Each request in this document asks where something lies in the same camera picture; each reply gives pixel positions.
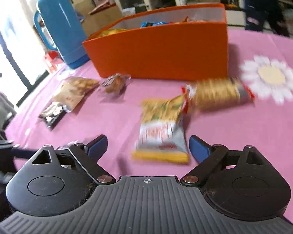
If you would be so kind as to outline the beige clear snack bag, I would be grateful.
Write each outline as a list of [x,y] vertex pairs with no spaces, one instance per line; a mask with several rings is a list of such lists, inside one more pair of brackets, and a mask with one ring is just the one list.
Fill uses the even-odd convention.
[[66,112],[72,112],[85,95],[99,86],[99,81],[83,77],[68,77],[55,92],[53,101],[59,103]]

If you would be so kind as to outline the orange storage box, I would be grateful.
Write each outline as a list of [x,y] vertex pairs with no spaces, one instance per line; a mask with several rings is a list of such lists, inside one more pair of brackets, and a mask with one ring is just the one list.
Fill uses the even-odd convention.
[[[142,22],[167,25],[140,28]],[[103,78],[198,81],[228,76],[227,17],[221,3],[167,7],[126,16],[83,46]]]

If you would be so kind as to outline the small brown cake packet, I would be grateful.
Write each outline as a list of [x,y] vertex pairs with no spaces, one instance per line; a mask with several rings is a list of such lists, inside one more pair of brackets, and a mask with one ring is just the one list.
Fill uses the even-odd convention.
[[130,79],[129,74],[116,73],[105,78],[100,83],[100,88],[107,94],[119,94]]

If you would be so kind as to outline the navy butter cookies packet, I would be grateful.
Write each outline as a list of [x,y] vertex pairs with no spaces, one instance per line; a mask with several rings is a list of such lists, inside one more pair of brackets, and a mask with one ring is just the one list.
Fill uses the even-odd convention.
[[39,114],[38,118],[44,121],[48,129],[52,130],[65,114],[65,110],[59,102],[52,102]]

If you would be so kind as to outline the yellow green bean snack packet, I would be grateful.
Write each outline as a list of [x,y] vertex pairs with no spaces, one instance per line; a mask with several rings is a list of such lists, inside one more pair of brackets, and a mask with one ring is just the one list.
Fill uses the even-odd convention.
[[141,126],[132,158],[142,161],[189,163],[184,116],[184,95],[171,99],[146,99],[141,103]]

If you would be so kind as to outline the large cardboard box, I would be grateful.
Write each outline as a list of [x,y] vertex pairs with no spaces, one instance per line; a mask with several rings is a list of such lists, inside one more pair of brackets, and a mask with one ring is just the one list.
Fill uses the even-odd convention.
[[116,22],[123,18],[117,6],[112,6],[95,14],[87,14],[85,20],[82,22],[83,30],[87,37],[96,33],[100,29]]

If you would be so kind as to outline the blue thermos jug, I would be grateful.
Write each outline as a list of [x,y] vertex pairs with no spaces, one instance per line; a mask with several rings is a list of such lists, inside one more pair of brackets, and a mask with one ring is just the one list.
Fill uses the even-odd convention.
[[59,52],[69,68],[90,60],[83,47],[87,36],[70,0],[38,0],[34,25],[46,47]]

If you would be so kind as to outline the pink flowered tablecloth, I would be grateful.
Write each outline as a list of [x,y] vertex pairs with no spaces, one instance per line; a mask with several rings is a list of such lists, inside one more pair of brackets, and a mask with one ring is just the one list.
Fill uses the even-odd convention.
[[293,39],[231,30],[229,58],[229,79],[134,79],[119,97],[91,94],[48,129],[39,114],[61,86],[60,71],[21,105],[7,137],[37,149],[104,134],[99,164],[115,177],[185,175],[195,165],[185,146],[192,135],[231,150],[253,145],[291,187],[286,217],[293,222]]

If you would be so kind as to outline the blue snack packet in box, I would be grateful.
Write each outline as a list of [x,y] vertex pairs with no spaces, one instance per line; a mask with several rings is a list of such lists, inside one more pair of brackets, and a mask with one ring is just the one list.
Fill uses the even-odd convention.
[[140,28],[167,25],[167,24],[169,23],[168,22],[142,22]]

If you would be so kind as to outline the red carton on floor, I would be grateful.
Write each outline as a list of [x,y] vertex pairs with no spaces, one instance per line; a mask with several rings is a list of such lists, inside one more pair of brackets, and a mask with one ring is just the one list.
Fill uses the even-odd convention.
[[64,63],[59,53],[56,51],[47,52],[44,58],[46,61],[47,70],[51,74],[56,72],[59,69],[59,67],[61,67],[62,64]]

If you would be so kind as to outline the red white cracker packet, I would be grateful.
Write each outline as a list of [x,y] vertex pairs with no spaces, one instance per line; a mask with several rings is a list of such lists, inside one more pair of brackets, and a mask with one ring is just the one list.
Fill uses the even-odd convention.
[[217,78],[182,87],[188,107],[200,113],[252,103],[253,92],[237,78]]

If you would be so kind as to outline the white small glass cabinet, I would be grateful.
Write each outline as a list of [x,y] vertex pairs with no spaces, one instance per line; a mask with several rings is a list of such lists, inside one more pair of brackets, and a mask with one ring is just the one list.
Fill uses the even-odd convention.
[[138,14],[148,12],[154,9],[151,0],[114,0],[120,12],[126,16],[130,14]]

